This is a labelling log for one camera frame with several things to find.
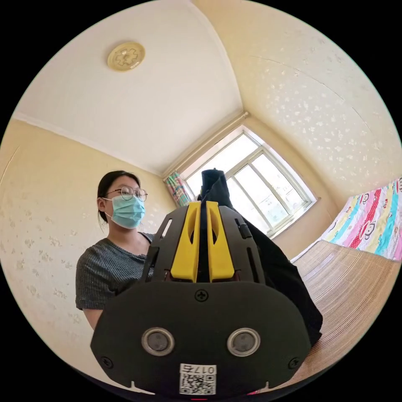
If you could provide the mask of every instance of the round glasses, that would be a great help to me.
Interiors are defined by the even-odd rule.
[[[138,190],[134,190],[129,186],[124,186],[122,188],[118,188],[117,190],[113,190],[108,192],[108,194],[111,193],[119,193],[121,194],[122,198],[126,201],[131,200],[134,196],[139,198],[141,201],[145,201],[147,199],[147,192],[143,190],[142,188],[139,188]]]

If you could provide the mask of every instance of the gray t-shirt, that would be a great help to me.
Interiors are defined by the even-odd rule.
[[[141,234],[152,242],[153,234]],[[77,308],[103,310],[109,299],[141,278],[146,258],[123,250],[109,239],[102,239],[89,247],[77,263]]]

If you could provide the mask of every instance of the yellow wall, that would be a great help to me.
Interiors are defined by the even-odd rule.
[[[99,180],[119,169],[140,177],[149,194],[145,232],[155,233],[175,204],[160,177],[17,120],[1,143],[2,173],[17,148],[0,185],[0,258],[7,281],[27,320],[60,358],[112,383],[92,355],[92,330],[75,308],[76,262],[108,233],[97,218]]]
[[[316,198],[320,198],[300,219],[273,239],[287,258],[292,259],[323,234],[340,209],[317,173],[281,136],[252,116],[243,124],[271,146],[300,176]]]
[[[401,141],[383,100],[334,42],[255,1],[193,3],[227,51],[244,109],[309,161],[339,209],[401,175]]]

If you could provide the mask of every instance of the label sticker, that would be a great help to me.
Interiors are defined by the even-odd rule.
[[[216,366],[180,364],[180,394],[215,395]]]

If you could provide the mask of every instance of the window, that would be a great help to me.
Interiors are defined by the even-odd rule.
[[[263,141],[245,130],[198,165],[191,174],[183,173],[193,199],[201,191],[201,172],[222,170],[233,207],[268,236],[278,232],[313,201],[303,190],[300,178],[292,176]]]

